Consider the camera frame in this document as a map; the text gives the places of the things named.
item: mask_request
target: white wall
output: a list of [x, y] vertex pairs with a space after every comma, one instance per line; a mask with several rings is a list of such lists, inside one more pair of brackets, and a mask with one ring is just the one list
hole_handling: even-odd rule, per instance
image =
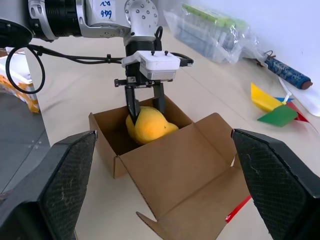
[[320, 0], [189, 1], [247, 21], [263, 50], [273, 50], [278, 60], [310, 77], [320, 90]]

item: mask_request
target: black cable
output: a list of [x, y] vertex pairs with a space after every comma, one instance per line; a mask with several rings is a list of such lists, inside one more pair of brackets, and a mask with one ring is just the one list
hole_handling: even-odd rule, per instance
[[156, 32], [155, 32], [155, 37], [156, 37], [158, 40], [161, 40], [163, 33], [164, 33], [164, 28], [163, 28], [162, 26], [159, 26], [158, 29], [157, 29]]
[[14, 82], [14, 80], [12, 79], [11, 77], [11, 74], [10, 74], [10, 61], [13, 57], [13, 55], [15, 54], [16, 51], [18, 51], [20, 49], [20, 47], [15, 47], [8, 55], [7, 59], [6, 59], [6, 63], [5, 63], [5, 73], [6, 73], [6, 76], [9, 80], [9, 82], [12, 84], [12, 86], [17, 89], [18, 91], [24, 93], [24, 94], [37, 94], [38, 92], [41, 91], [41, 89], [44, 87], [45, 85], [45, 81], [46, 81], [46, 72], [45, 72], [45, 67], [40, 59], [40, 57], [36, 54], [36, 52], [30, 47], [30, 46], [26, 46], [27, 49], [30, 50], [30, 52], [35, 56], [35, 58], [37, 59], [38, 63], [40, 64], [40, 67], [41, 67], [41, 72], [42, 72], [42, 80], [41, 80], [41, 84], [39, 86], [39, 88], [37, 90], [34, 90], [34, 91], [26, 91], [26, 90], [23, 90], [21, 89], [20, 87], [18, 87], [16, 85], [16, 83]]
[[188, 67], [194, 64], [194, 60], [186, 55], [177, 52], [171, 52], [172, 55], [181, 59], [180, 67]]
[[[155, 33], [155, 37], [160, 41], [163, 35], [163, 27], [160, 26], [158, 27], [158, 29], [156, 30]], [[42, 56], [43, 54], [46, 55], [50, 55], [53, 57], [58, 57], [58, 58], [64, 58], [64, 59], [68, 59], [70, 61], [79, 63], [79, 64], [87, 64], [87, 65], [93, 65], [93, 64], [121, 64], [121, 60], [123, 59], [122, 57], [116, 57], [116, 58], [112, 58], [110, 54], [107, 55], [107, 57], [93, 57], [93, 56], [73, 56], [73, 55], [65, 55], [62, 54], [60, 52], [57, 51], [53, 51], [51, 49], [45, 48], [43, 46], [37, 46], [37, 45], [33, 45], [30, 44], [28, 46], [26, 46], [27, 49], [30, 50], [30, 52], [35, 56], [36, 60], [38, 61], [38, 63], [40, 64], [41, 67], [41, 73], [42, 73], [42, 80], [41, 80], [41, 84], [39, 86], [39, 88], [37, 90], [34, 91], [26, 91], [21, 89], [20, 87], [18, 87], [14, 80], [12, 79], [12, 76], [10, 74], [10, 62], [11, 59], [13, 57], [13, 55], [20, 49], [18, 47], [14, 48], [8, 55], [7, 59], [6, 59], [6, 63], [5, 63], [5, 72], [6, 72], [6, 76], [9, 80], [9, 82], [12, 84], [12, 86], [17, 89], [18, 91], [20, 91], [21, 93], [24, 94], [37, 94], [38, 92], [40, 92], [42, 90], [42, 88], [45, 85], [45, 80], [46, 80], [46, 72], [45, 72], [45, 67], [40, 59], [39, 56]], [[172, 52], [172, 54], [174, 56], [177, 56], [179, 58], [181, 58], [181, 63], [180, 66], [181, 67], [186, 67], [186, 66], [190, 66], [194, 63], [194, 60], [189, 58], [186, 55], [183, 55], [181, 53], [176, 53], [176, 52]]]
[[42, 88], [45, 85], [46, 81], [46, 71], [45, 67], [40, 59], [39, 56], [42, 56], [43, 54], [50, 55], [53, 57], [58, 57], [58, 58], [64, 58], [68, 59], [70, 61], [79, 63], [79, 64], [87, 64], [87, 65], [93, 65], [93, 64], [121, 64], [121, 60], [123, 59], [122, 57], [117, 57], [117, 58], [112, 58], [111, 55], [107, 55], [107, 57], [93, 57], [93, 56], [72, 56], [72, 55], [65, 55], [57, 51], [53, 51], [51, 49], [45, 48], [43, 46], [37, 46], [30, 44], [26, 46], [27, 49], [30, 50], [30, 52], [35, 56], [36, 60], [40, 64], [41, 67], [41, 73], [42, 73], [42, 79], [41, 79], [41, 84], [37, 90], [34, 91], [26, 91], [24, 89], [21, 89], [16, 83], [14, 82], [11, 73], [10, 73], [10, 62], [12, 60], [13, 55], [20, 49], [18, 47], [14, 48], [8, 55], [5, 63], [5, 73], [6, 76], [9, 80], [9, 82], [12, 84], [12, 86], [17, 89], [19, 92], [24, 93], [24, 94], [37, 94], [39, 93]]

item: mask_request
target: gray floor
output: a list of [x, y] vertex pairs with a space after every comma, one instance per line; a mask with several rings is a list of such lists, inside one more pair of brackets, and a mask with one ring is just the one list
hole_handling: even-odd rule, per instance
[[50, 149], [41, 114], [0, 93], [0, 193], [13, 189]]

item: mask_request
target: yellow pinwheel blade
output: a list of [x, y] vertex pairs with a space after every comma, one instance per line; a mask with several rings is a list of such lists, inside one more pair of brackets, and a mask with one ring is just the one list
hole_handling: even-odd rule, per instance
[[251, 99], [258, 108], [266, 112], [272, 112], [277, 107], [283, 105], [282, 102], [265, 93], [253, 83], [251, 83]]

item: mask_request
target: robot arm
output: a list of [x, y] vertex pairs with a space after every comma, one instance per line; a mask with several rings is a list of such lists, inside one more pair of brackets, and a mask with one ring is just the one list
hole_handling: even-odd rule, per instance
[[153, 105], [164, 113], [163, 82], [173, 81], [179, 67], [194, 62], [182, 54], [162, 51], [163, 29], [157, 27], [158, 19], [151, 0], [1, 0], [0, 48], [39, 51], [40, 47], [28, 45], [32, 38], [47, 42], [68, 36], [123, 38], [126, 57], [121, 63], [127, 78], [114, 83], [116, 87], [125, 86], [128, 110], [135, 123], [140, 112], [135, 89], [153, 88]]
[[0, 47], [25, 47], [32, 38], [124, 39], [153, 42], [158, 10], [151, 0], [2, 0]]

